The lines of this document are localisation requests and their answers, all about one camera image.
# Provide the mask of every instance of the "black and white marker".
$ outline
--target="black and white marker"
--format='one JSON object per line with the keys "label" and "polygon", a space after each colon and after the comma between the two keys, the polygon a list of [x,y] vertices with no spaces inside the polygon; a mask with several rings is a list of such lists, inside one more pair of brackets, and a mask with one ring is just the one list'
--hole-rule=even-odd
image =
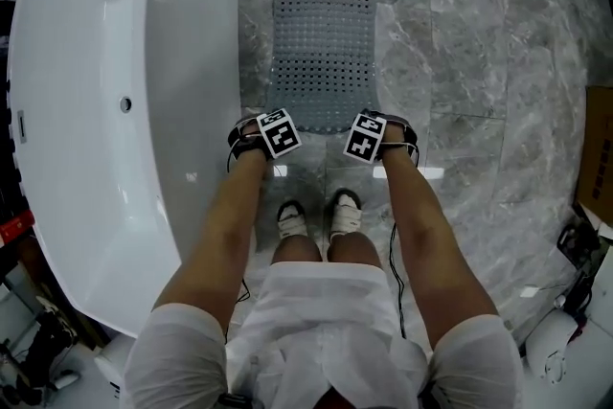
{"label": "black and white marker", "polygon": [[353,120],[352,130],[343,153],[354,159],[371,164],[383,140],[386,120],[358,114]]}
{"label": "black and white marker", "polygon": [[278,109],[269,114],[261,114],[257,118],[261,136],[266,142],[273,159],[284,155],[302,145],[296,126],[289,113]]}

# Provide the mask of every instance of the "white sandal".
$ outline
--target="white sandal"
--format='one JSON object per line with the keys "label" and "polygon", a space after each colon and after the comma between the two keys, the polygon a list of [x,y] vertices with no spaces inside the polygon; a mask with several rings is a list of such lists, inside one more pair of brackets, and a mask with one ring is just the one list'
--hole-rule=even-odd
{"label": "white sandal", "polygon": [[360,198],[353,191],[341,189],[332,200],[332,221],[329,230],[329,242],[334,236],[344,236],[360,230],[362,222],[362,205]]}
{"label": "white sandal", "polygon": [[305,210],[298,201],[287,201],[277,212],[279,236],[285,239],[290,236],[308,236]]}

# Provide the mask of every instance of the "knee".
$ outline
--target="knee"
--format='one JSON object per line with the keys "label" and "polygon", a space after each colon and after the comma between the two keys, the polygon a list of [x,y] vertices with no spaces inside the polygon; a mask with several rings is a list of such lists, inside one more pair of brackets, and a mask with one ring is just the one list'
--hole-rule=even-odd
{"label": "knee", "polygon": [[381,267],[379,255],[371,240],[361,232],[336,236],[328,249],[330,262],[355,262]]}
{"label": "knee", "polygon": [[321,261],[322,255],[317,244],[306,236],[290,236],[281,241],[272,262]]}

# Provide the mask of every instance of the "white bathtub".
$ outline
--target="white bathtub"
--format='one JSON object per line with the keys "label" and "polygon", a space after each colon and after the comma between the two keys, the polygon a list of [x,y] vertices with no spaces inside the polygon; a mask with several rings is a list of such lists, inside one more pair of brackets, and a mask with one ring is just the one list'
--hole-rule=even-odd
{"label": "white bathtub", "polygon": [[78,310],[135,336],[225,173],[238,0],[17,0],[8,78],[44,254]]}

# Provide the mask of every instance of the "bath mat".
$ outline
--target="bath mat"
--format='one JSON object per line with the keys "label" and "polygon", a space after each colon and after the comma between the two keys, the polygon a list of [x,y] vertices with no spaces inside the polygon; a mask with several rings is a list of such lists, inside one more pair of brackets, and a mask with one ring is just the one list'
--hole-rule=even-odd
{"label": "bath mat", "polygon": [[349,130],[375,91],[374,0],[274,0],[266,112],[284,107],[301,131]]}

